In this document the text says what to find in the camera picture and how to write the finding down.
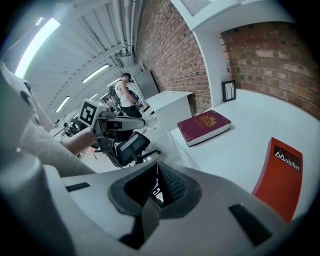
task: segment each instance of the picture frame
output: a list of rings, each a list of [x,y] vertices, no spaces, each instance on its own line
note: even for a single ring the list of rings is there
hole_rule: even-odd
[[[222,82],[223,102],[229,102],[236,99],[236,81],[229,80]]]

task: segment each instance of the orange sign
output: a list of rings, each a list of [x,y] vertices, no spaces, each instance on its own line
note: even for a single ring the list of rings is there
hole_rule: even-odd
[[[252,194],[289,223],[297,207],[302,173],[302,153],[272,137]]]

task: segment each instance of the white desk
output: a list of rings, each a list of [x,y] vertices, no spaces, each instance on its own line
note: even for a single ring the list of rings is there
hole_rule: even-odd
[[[189,91],[163,91],[146,102],[153,109],[160,126],[167,132],[177,128],[177,123],[191,118]]]
[[[305,212],[319,188],[320,123],[274,97],[238,89],[237,99],[213,110],[231,120],[231,129],[188,147],[179,129],[170,134],[186,165],[224,177],[249,193],[258,181],[274,137],[303,155],[302,186],[293,217]]]

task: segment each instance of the fluorescent light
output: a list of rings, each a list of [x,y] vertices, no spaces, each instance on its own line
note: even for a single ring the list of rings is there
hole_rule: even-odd
[[[92,77],[94,77],[96,74],[100,73],[102,70],[105,70],[107,67],[109,67],[109,65],[104,65],[102,67],[100,67],[97,71],[93,72],[91,75],[89,75],[87,78],[85,78],[84,80],[82,80],[82,83],[86,83],[89,79],[91,79]]]
[[[38,21],[35,23],[35,25],[39,26],[43,20],[44,20],[44,17],[39,18]]]
[[[69,96],[65,97],[65,99],[63,100],[63,102],[61,103],[61,105],[58,107],[58,109],[56,110],[56,112],[59,112],[60,109],[62,109],[62,107],[64,106],[64,104],[66,104],[66,102],[70,99]]]
[[[109,92],[107,92],[105,95],[103,95],[101,98],[99,98],[99,100],[101,100],[102,98],[108,96]]]
[[[93,95],[89,100],[93,99],[94,97],[96,97],[98,95],[98,93],[96,93],[95,95]]]
[[[44,26],[38,31],[35,37],[32,39],[28,47],[26,48],[22,58],[15,70],[15,75],[18,78],[23,79],[27,69],[36,55],[37,51],[40,49],[41,45],[46,41],[46,39],[60,26],[60,23],[54,18],[49,19],[49,21],[44,24]]]
[[[121,77],[119,77],[119,78],[117,78],[116,80],[114,80],[114,81],[112,81],[111,83],[109,83],[109,84],[107,85],[107,87],[110,86],[110,85],[112,85],[113,83],[117,82],[120,78],[121,78]]]

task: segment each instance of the red brick wall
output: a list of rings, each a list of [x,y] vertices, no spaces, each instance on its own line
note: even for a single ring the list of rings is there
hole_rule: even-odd
[[[238,88],[278,97],[320,119],[319,66],[294,24],[241,26],[221,33],[220,42]]]
[[[170,0],[148,0],[138,28],[136,60],[162,91],[193,92],[192,114],[211,107],[206,68],[193,33]]]

